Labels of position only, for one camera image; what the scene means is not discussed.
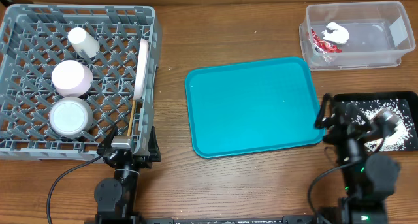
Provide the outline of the red snack wrapper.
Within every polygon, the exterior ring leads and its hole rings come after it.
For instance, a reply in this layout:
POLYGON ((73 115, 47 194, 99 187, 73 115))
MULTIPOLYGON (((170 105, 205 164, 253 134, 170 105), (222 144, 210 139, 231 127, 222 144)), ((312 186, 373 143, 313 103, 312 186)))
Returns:
POLYGON ((315 46, 315 49, 318 52, 321 52, 321 53, 341 53, 342 52, 342 50, 339 49, 339 47, 337 47, 336 45, 331 44, 325 40, 322 40, 313 29, 311 29, 311 32, 312 32, 312 37, 313 37, 313 44, 315 46))

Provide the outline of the large white plate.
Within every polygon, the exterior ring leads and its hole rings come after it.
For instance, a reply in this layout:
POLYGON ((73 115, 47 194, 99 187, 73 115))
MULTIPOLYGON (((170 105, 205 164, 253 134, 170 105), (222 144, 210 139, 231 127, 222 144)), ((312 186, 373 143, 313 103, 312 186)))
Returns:
POLYGON ((144 93, 146 69, 148 65, 148 54, 149 54, 148 41, 141 38, 139 51, 138 51, 137 70, 136 70, 136 75, 135 75, 135 85, 134 85, 134 93, 133 93, 134 101, 139 101, 144 93))

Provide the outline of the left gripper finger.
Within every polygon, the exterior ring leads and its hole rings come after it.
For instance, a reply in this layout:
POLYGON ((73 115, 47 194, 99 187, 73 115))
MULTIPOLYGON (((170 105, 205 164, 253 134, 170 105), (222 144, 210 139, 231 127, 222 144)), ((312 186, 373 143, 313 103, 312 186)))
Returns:
POLYGON ((154 126, 152 127, 152 130, 150 132, 150 139, 148 142, 148 151, 150 153, 149 161, 151 162, 161 161, 161 152, 157 143, 156 131, 155 131, 154 126))
POLYGON ((113 138, 118 134, 118 127, 113 125, 111 127, 110 132, 106 135, 106 137, 102 140, 102 142, 98 145, 98 149, 109 148, 113 138))

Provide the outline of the white tissue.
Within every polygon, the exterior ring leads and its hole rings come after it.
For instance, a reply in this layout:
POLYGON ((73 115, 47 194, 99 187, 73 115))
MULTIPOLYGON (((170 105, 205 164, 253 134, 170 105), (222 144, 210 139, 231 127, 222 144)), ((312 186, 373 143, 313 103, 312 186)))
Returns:
POLYGON ((322 34, 324 40, 335 44, 343 45, 349 40, 349 31, 336 22, 329 22, 322 34))

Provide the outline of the grey bowl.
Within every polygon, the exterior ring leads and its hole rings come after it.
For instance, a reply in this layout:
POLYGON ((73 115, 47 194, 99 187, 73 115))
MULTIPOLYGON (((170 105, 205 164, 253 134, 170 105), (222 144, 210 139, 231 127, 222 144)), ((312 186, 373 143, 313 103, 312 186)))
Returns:
POLYGON ((53 104, 49 113, 52 129, 67 138, 78 138, 93 126, 93 111, 78 97, 64 97, 53 104))

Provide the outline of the white cup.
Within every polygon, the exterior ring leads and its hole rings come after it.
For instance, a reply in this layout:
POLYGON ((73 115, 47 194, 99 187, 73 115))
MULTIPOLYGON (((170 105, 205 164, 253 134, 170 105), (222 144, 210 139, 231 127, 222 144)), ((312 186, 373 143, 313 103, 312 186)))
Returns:
POLYGON ((81 27, 72 28, 67 39, 78 54, 84 51, 89 58, 95 57, 100 50, 99 42, 81 27))

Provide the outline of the wooden chopstick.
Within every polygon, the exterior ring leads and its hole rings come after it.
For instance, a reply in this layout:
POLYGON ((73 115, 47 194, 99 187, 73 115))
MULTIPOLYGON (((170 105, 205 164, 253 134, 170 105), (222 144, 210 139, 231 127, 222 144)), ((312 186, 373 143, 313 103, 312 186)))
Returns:
POLYGON ((133 128, 133 122, 134 122, 136 105, 137 105, 137 102, 134 100, 133 101, 132 108, 131 108, 131 115, 130 115, 130 118, 129 118, 127 136, 131 136, 131 134, 132 134, 132 128, 133 128))

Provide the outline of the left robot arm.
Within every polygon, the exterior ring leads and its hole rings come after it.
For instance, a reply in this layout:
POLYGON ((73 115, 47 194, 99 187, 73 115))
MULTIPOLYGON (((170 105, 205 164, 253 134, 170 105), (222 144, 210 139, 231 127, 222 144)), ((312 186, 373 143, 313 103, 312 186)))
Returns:
POLYGON ((97 154, 114 169, 114 176, 101 180, 94 192, 97 203, 96 223, 145 223, 134 205, 140 170, 151 169, 153 162, 160 162, 161 152, 157 144, 155 127, 152 127, 146 152, 135 155, 134 142, 129 136, 118 136, 113 126, 110 133, 98 145, 97 154))

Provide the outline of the grey plastic dish rack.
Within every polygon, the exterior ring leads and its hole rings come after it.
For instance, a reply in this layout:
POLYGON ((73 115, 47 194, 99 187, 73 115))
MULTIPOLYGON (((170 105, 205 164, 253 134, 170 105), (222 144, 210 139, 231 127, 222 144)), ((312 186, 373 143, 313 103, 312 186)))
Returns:
POLYGON ((136 151, 145 149, 153 127, 153 89, 161 57, 162 29, 152 7, 113 5, 9 6, 1 22, 1 158, 88 161, 99 143, 118 127, 128 130, 140 39, 149 54, 144 93, 137 102, 132 134, 136 151), (96 56, 78 54, 67 39, 75 27, 100 44, 96 56), (75 139, 51 127, 49 112, 60 94, 54 67, 66 60, 89 68, 93 81, 82 99, 93 110, 93 126, 75 139))

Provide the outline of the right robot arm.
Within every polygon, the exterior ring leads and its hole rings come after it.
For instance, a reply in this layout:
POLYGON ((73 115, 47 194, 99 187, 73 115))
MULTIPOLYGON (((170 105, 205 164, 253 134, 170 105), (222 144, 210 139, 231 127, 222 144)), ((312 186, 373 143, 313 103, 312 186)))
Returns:
POLYGON ((327 93, 323 96, 315 128, 327 129, 323 142, 334 146, 336 166, 320 174, 308 190, 333 172, 342 173, 346 197, 336 207, 315 208, 311 198, 314 223, 387 223, 385 200, 395 192, 400 165, 380 152, 366 150, 366 143, 385 139, 396 133, 399 118, 390 110, 380 110, 368 119, 353 103, 342 104, 327 93))

